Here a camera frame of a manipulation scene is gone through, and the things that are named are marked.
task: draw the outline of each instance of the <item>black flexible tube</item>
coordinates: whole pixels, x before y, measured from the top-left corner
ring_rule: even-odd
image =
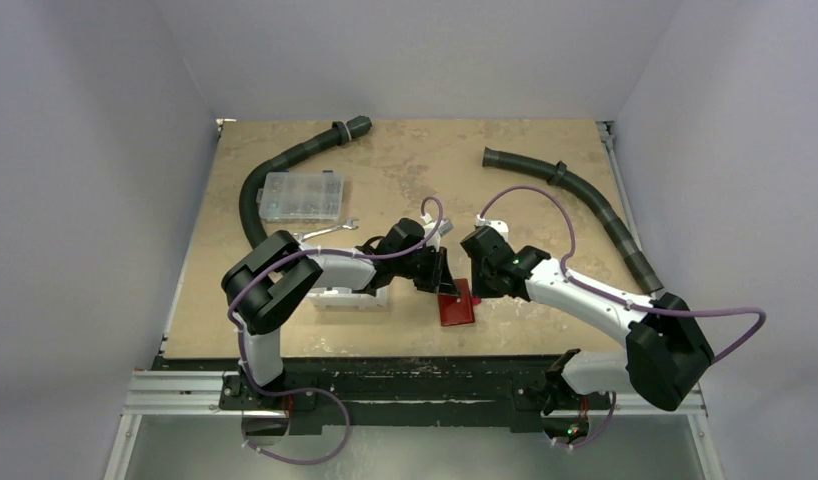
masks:
[[[250,175],[247,175],[244,184],[241,185],[241,193],[238,196],[238,214],[250,246],[256,248],[268,238],[259,218],[259,207],[256,203],[256,195],[265,185],[265,176],[268,173],[286,170],[312,155],[361,137],[369,130],[371,130],[371,119],[368,117],[359,116],[347,123],[333,122],[332,128],[326,132],[315,135],[303,143],[298,143],[253,169]]]
[[[662,288],[662,282],[653,271],[653,267],[645,258],[645,254],[639,250],[627,226],[612,205],[606,200],[596,188],[589,182],[578,177],[567,170],[564,163],[556,165],[536,160],[535,158],[516,155],[514,153],[499,152],[486,148],[483,153],[484,167],[497,167],[503,170],[511,170],[532,177],[546,180],[550,185],[556,185],[574,194],[597,216],[603,225],[615,248],[624,258],[624,263],[633,274],[633,278],[639,287],[647,293],[653,293]]]

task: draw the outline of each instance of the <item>red object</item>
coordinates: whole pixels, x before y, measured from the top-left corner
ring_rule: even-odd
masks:
[[[438,313],[442,327],[474,323],[475,303],[474,299],[471,298],[471,287],[468,286],[468,279],[457,278],[454,282],[456,288],[459,289],[458,297],[450,295],[438,296]]]

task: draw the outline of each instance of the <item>white wall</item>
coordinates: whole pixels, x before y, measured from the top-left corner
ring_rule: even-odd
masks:
[[[0,479],[102,476],[212,144],[152,2],[0,0]]]
[[[218,117],[614,118],[679,0],[158,0]]]
[[[684,1],[617,132],[668,287],[770,314],[704,377],[728,478],[818,478],[818,1]],[[702,323],[722,348],[750,321]]]

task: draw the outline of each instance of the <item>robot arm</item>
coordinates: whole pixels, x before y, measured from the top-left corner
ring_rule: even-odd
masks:
[[[515,253],[507,243],[505,223],[478,223],[461,242],[471,258],[474,296],[508,295],[558,308],[626,349],[608,353],[572,350],[563,355],[546,374],[545,413],[553,410],[560,396],[595,391],[635,392],[654,406],[673,411],[712,364],[712,349],[694,318],[638,312],[610,302],[569,282],[559,261],[547,252],[525,246]],[[654,303],[650,297],[623,292],[570,269],[567,274],[631,303]],[[670,293],[655,306],[688,310],[682,299]]]
[[[435,223],[429,217],[424,221],[426,225],[422,226],[403,218],[376,247],[366,245],[346,251],[367,255],[400,252],[417,245],[432,231]],[[458,295],[447,265],[447,249],[440,247],[441,236],[451,228],[448,220],[443,221],[427,246],[400,257],[368,260],[338,255],[303,256],[283,265],[278,270],[279,279],[265,277],[237,308],[239,320],[246,325],[241,341],[256,383],[267,390],[282,384],[280,327],[312,288],[343,287],[374,295],[397,276],[411,279],[423,292]],[[298,243],[284,230],[272,234],[224,275],[221,287],[227,301],[232,303],[256,276],[284,257],[300,250],[317,249]]]

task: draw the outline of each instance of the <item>wooden tabletop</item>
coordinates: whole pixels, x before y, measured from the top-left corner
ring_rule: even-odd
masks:
[[[238,355],[226,319],[220,282],[249,251],[238,218],[238,193],[248,173],[286,148],[329,128],[324,121],[236,122],[224,125],[215,163],[186,259],[165,357]],[[621,256],[600,223],[573,195],[525,175],[481,166],[484,147],[563,160],[568,169],[600,190],[623,218],[612,172],[592,120],[374,120],[371,132],[321,153],[295,172],[334,170],[345,177],[342,219],[359,217],[359,229],[313,239],[329,247],[352,247],[384,235],[401,217],[418,219],[421,200],[436,195],[454,229],[444,237],[454,278],[470,278],[470,261],[459,241],[474,217],[498,191],[535,185],[556,195],[577,233],[570,265],[597,280],[639,293]],[[562,216],[532,192],[513,192],[488,218],[509,224],[510,243],[561,257],[568,248]],[[267,224],[268,232],[310,230],[309,224]],[[609,337],[567,314],[512,298],[486,299],[475,307],[476,323],[441,327],[438,303],[395,279],[389,306],[378,310],[315,309],[307,300],[282,327],[284,356],[428,356],[561,353],[569,348],[612,350]]]

